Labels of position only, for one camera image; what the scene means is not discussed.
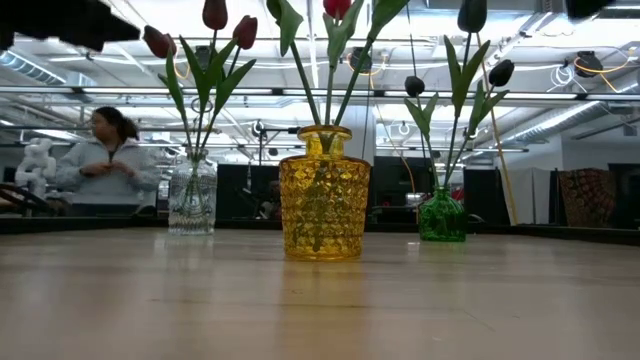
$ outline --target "woman's hair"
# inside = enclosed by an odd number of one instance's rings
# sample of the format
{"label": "woman's hair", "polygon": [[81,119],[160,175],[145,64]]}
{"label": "woman's hair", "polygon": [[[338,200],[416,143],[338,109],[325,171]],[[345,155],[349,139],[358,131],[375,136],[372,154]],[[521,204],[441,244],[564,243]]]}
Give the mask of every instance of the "woman's hair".
{"label": "woman's hair", "polygon": [[116,127],[118,136],[122,142],[125,142],[128,138],[140,140],[136,124],[133,120],[122,115],[120,110],[111,106],[103,106],[96,109],[95,112],[102,115],[111,126]]}

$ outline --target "vase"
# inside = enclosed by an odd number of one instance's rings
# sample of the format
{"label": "vase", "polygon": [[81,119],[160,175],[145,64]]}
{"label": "vase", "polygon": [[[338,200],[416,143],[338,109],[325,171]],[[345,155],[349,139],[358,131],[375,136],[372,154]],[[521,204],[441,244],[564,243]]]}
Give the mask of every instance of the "vase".
{"label": "vase", "polygon": [[351,131],[309,126],[298,138],[306,155],[280,162],[284,251],[302,260],[359,257],[371,166],[344,156]]}
{"label": "vase", "polygon": [[419,208],[420,239],[436,242],[464,242],[467,238],[467,213],[451,197],[448,187],[435,190],[433,198]]}
{"label": "vase", "polygon": [[207,163],[207,152],[187,152],[187,159],[174,170],[169,182],[169,233],[207,235],[216,222],[218,173]]}

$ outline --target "tulip leaf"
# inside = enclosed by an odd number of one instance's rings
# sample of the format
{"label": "tulip leaf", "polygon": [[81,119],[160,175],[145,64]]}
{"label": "tulip leaf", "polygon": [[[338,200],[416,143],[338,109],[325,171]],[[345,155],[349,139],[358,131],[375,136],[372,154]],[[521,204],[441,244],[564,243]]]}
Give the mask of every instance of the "tulip leaf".
{"label": "tulip leaf", "polygon": [[218,84],[218,87],[216,88],[216,107],[214,114],[218,114],[220,110],[222,110],[224,105],[227,103],[227,100],[229,100],[233,90],[238,86],[240,81],[242,81],[242,78],[247,75],[255,63],[255,59],[247,62],[229,75],[224,82]]}
{"label": "tulip leaf", "polygon": [[189,63],[189,67],[191,68],[193,79],[196,82],[198,98],[200,99],[200,113],[204,114],[205,110],[207,109],[209,95],[211,95],[211,86],[209,86],[207,79],[204,76],[204,72],[202,72],[202,68],[198,63],[198,58],[193,53],[193,50],[191,50],[191,47],[189,46],[189,44],[187,44],[182,36],[180,36],[180,43],[182,43],[184,54],[187,56],[187,62]]}
{"label": "tulip leaf", "polygon": [[480,121],[482,121],[485,117],[487,117],[489,112],[491,112],[491,110],[496,105],[498,105],[500,100],[504,99],[504,97],[507,96],[508,93],[509,93],[509,90],[501,91],[497,93],[496,96],[484,102],[484,105],[482,106],[482,113],[480,114],[480,120],[478,121],[478,124],[480,124]]}
{"label": "tulip leaf", "polygon": [[447,61],[449,62],[449,74],[451,76],[451,89],[455,89],[458,80],[460,79],[460,63],[458,62],[458,56],[456,55],[456,49],[451,44],[449,37],[445,35],[444,45],[447,48]]}
{"label": "tulip leaf", "polygon": [[367,38],[376,40],[380,31],[395,18],[409,0],[378,0],[373,8],[371,29]]}
{"label": "tulip leaf", "polygon": [[227,46],[220,50],[220,52],[211,59],[209,67],[207,67],[204,75],[209,89],[215,87],[218,82],[225,80],[225,78],[222,77],[222,74],[224,74],[224,64],[229,58],[229,55],[231,55],[233,49],[236,47],[236,44],[238,44],[237,39],[229,41]]}
{"label": "tulip leaf", "polygon": [[424,108],[424,110],[420,110],[419,107],[413,104],[409,98],[404,99],[404,104],[406,105],[409,113],[411,113],[411,117],[413,121],[416,122],[420,132],[424,135],[424,137],[429,140],[429,133],[431,132],[431,115],[435,110],[436,103],[438,102],[438,95],[436,94],[434,97],[429,100],[429,103]]}
{"label": "tulip leaf", "polygon": [[287,0],[267,0],[267,8],[280,27],[280,56],[285,56],[304,19]]}
{"label": "tulip leaf", "polygon": [[169,48],[167,54],[167,61],[165,62],[167,76],[162,74],[158,74],[160,80],[164,83],[164,85],[169,89],[169,94],[173,98],[173,102],[176,104],[176,109],[180,113],[183,121],[187,120],[187,112],[184,108],[184,98],[182,96],[182,90],[180,89],[180,84],[178,83],[178,77],[176,76],[176,70],[174,68],[173,63],[173,54],[171,53],[171,48]]}
{"label": "tulip leaf", "polygon": [[473,54],[473,57],[467,63],[467,66],[464,68],[464,71],[460,75],[458,81],[455,84],[452,84],[452,102],[455,107],[456,118],[460,117],[460,114],[462,113],[462,107],[464,106],[467,94],[469,93],[469,86],[471,85],[471,81],[476,75],[476,72],[478,72],[478,67],[484,61],[484,56],[486,55],[487,50],[489,50],[489,45],[491,45],[491,41],[487,41],[482,44],[480,49]]}
{"label": "tulip leaf", "polygon": [[422,110],[422,114],[424,115],[424,118],[427,120],[428,124],[431,124],[431,116],[433,115],[433,112],[436,110],[436,105],[438,104],[438,100],[440,100],[440,95],[438,95],[438,93],[435,93],[435,95],[433,95],[431,99],[429,99],[427,106],[425,106],[424,109]]}
{"label": "tulip leaf", "polygon": [[470,138],[476,133],[478,125],[480,125],[480,122],[484,119],[484,116],[482,116],[482,110],[485,105],[484,96],[484,84],[482,80],[480,80],[476,87],[476,98],[473,102],[473,110],[471,111],[471,118],[469,119],[467,138]]}
{"label": "tulip leaf", "polygon": [[344,49],[347,47],[347,41],[353,37],[356,32],[356,23],[358,22],[358,15],[360,9],[362,9],[364,0],[356,0],[347,13],[342,18],[340,25],[336,26],[334,19],[327,13],[322,14],[324,25],[327,28],[327,34],[329,35],[329,46],[327,47],[327,56],[329,56],[329,66],[335,69],[338,66],[338,60]]}

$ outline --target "red tulip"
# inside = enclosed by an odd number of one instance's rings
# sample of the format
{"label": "red tulip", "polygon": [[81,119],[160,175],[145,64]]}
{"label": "red tulip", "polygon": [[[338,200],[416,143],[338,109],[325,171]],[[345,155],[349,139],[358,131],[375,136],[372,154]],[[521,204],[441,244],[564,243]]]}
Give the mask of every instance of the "red tulip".
{"label": "red tulip", "polygon": [[236,28],[233,30],[233,38],[238,39],[238,46],[241,49],[249,50],[253,47],[258,33],[258,19],[245,15]]}
{"label": "red tulip", "polygon": [[323,5],[324,11],[332,18],[339,16],[338,20],[342,20],[351,7],[351,0],[324,0]]}
{"label": "red tulip", "polygon": [[176,53],[176,43],[171,38],[171,35],[163,35],[153,26],[147,25],[144,27],[144,36],[142,39],[147,43],[149,50],[151,50],[156,57],[166,59],[169,49],[171,49],[172,54]]}
{"label": "red tulip", "polygon": [[211,30],[222,30],[227,26],[227,4],[225,0],[205,0],[202,21]]}

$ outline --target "white robot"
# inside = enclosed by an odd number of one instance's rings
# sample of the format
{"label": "white robot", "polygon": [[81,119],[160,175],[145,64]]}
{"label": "white robot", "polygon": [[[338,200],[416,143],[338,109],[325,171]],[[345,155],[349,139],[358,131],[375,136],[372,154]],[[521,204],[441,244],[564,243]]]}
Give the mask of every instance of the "white robot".
{"label": "white robot", "polygon": [[47,180],[56,175],[56,159],[49,156],[53,143],[34,138],[24,148],[24,159],[16,169],[16,186],[28,186],[33,195],[44,199]]}

